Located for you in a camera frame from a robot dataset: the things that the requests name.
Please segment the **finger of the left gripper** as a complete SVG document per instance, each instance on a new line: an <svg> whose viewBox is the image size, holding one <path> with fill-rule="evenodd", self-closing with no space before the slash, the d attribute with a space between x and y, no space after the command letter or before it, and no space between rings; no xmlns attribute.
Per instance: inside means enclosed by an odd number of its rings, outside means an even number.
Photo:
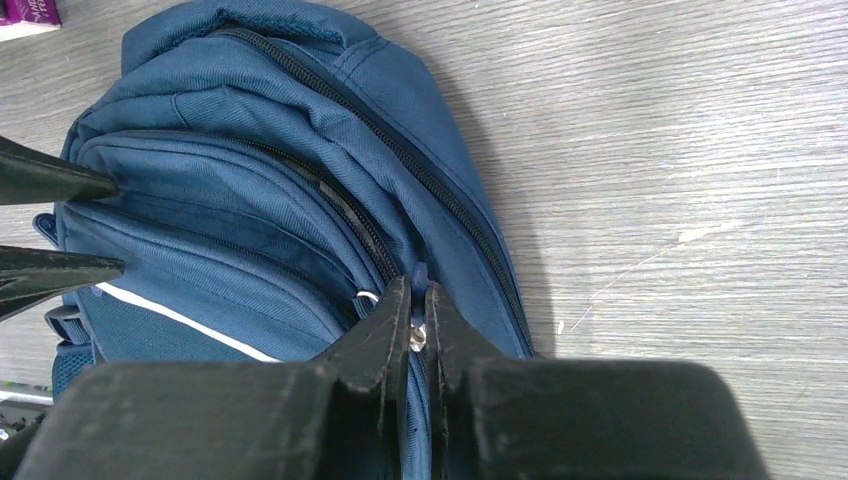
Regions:
<svg viewBox="0 0 848 480"><path fill-rule="evenodd" d="M1 247L1 321L53 297L123 275L125 263L80 253Z"/></svg>
<svg viewBox="0 0 848 480"><path fill-rule="evenodd" d="M108 175L1 137L2 205L88 201L118 193Z"/></svg>

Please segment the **navy blue student backpack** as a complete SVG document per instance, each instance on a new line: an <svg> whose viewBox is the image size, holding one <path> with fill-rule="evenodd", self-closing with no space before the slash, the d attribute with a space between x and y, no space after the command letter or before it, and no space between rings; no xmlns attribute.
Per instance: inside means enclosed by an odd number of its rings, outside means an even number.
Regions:
<svg viewBox="0 0 848 480"><path fill-rule="evenodd" d="M338 370L324 354L400 276L400 479L431 477L432 282L503 352L467 372L475 479L519 477L511 419L485 403L534 349L498 221L422 61L334 8L191 1L130 30L121 66L62 153L119 193L60 202L39 224L124 273L49 314L90 354L18 477L325 478Z"/></svg>

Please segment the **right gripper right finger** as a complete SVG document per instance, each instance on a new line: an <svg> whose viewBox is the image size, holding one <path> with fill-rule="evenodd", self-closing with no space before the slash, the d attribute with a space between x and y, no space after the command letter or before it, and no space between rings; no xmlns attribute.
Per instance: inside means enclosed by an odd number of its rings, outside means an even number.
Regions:
<svg viewBox="0 0 848 480"><path fill-rule="evenodd" d="M467 372L474 360L499 358L503 352L468 323L446 288L436 282L426 292L425 325L431 477L475 479L479 448Z"/></svg>

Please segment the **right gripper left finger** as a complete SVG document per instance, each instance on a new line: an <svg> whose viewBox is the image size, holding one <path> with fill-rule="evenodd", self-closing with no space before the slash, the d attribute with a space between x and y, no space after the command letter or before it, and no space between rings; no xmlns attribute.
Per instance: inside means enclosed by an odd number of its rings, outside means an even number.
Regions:
<svg viewBox="0 0 848 480"><path fill-rule="evenodd" d="M324 354L338 370L324 447L326 479L402 477L411 310L410 280L397 277Z"/></svg>

